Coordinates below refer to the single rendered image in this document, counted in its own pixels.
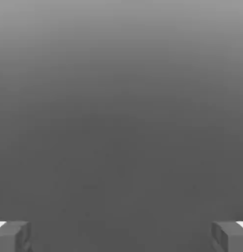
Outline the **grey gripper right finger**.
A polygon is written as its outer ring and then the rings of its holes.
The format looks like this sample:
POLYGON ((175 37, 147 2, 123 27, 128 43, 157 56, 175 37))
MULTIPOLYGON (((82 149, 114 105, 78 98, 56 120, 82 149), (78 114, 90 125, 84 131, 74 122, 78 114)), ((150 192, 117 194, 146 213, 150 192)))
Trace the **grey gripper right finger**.
POLYGON ((214 221, 211 224, 214 252, 243 252, 243 221, 214 221))

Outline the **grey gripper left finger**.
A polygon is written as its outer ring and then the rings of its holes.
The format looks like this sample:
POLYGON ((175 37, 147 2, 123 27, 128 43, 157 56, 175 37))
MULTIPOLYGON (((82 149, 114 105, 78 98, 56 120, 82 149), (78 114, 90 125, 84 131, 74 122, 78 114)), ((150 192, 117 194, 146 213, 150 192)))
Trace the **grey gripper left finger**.
POLYGON ((0 221, 0 252, 32 252, 29 221, 0 221))

